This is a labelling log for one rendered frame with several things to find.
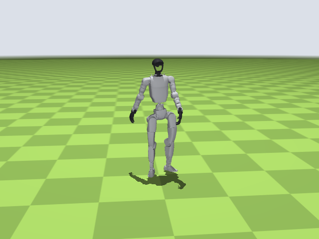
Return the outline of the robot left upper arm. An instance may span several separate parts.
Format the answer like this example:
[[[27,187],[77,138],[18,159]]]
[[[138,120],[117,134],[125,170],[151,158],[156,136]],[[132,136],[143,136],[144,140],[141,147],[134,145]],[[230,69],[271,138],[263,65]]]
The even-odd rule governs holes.
[[[168,83],[171,90],[171,98],[178,98],[178,94],[176,92],[175,80],[173,76],[168,76]]]

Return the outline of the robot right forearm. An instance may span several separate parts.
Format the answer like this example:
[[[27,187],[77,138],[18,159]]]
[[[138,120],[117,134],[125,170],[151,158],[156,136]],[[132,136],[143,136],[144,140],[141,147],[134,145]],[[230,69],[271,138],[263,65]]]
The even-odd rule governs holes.
[[[134,103],[134,105],[133,105],[133,107],[132,107],[132,111],[138,110],[138,108],[139,108],[139,105],[140,105],[140,103],[141,103],[141,100],[138,100],[138,97],[139,97],[139,94],[137,95],[137,97],[136,97],[136,99],[135,99],[135,103]]]

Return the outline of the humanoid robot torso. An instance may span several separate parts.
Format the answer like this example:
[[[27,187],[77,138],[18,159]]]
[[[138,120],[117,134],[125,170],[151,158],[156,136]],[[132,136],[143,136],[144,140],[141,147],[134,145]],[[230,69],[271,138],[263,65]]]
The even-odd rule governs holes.
[[[155,76],[154,76],[155,75]],[[149,83],[149,92],[150,97],[154,103],[158,103],[156,108],[154,109],[154,114],[156,114],[156,120],[162,120],[167,118],[167,111],[164,108],[163,102],[166,102],[168,97],[168,77],[167,75],[162,75],[160,77],[156,77],[157,74],[154,74],[150,77]]]

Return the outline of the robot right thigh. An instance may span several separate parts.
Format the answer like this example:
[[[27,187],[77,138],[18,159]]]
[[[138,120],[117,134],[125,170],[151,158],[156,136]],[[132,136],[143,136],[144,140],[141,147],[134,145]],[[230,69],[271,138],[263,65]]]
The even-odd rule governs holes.
[[[148,133],[148,144],[149,147],[152,146],[153,149],[156,149],[156,142],[155,142],[155,132],[157,128],[157,120],[156,120],[156,114],[152,114],[147,117],[147,133]]]

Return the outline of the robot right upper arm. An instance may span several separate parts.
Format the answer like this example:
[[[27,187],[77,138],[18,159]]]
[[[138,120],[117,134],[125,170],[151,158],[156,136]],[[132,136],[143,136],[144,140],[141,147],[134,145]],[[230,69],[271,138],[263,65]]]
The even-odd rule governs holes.
[[[142,83],[141,83],[141,86],[140,86],[140,89],[139,89],[139,97],[138,97],[138,100],[143,100],[144,99],[144,92],[146,90],[146,87],[147,85],[149,85],[150,83],[150,77],[147,77],[147,78],[143,78],[142,79]]]

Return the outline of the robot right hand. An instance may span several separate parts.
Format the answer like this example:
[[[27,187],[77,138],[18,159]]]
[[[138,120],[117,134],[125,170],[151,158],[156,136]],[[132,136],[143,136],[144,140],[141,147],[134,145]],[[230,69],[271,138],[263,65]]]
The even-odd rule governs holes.
[[[132,123],[134,123],[134,114],[136,113],[136,111],[137,111],[137,110],[134,110],[134,111],[131,110],[131,113],[130,113],[130,116],[129,116],[129,117],[130,117],[130,121],[131,121]]]

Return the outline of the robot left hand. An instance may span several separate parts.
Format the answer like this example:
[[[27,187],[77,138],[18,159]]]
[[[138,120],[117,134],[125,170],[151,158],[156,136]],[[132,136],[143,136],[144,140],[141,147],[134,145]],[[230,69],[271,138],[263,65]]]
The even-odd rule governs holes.
[[[182,118],[182,108],[178,108],[178,114],[179,114],[179,117],[177,119],[179,119],[178,122],[176,122],[176,125],[179,125],[180,124],[180,121],[181,121],[181,118]]]

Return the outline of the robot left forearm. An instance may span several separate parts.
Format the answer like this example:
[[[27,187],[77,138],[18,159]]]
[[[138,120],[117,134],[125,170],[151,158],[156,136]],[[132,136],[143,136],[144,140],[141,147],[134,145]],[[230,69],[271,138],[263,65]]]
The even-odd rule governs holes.
[[[176,106],[177,111],[178,111],[178,108],[181,107],[181,103],[180,103],[179,96],[178,96],[178,98],[175,98],[173,101],[175,102],[175,106]],[[182,107],[181,107],[181,108],[182,108]],[[182,111],[183,111],[183,108],[182,108]]]

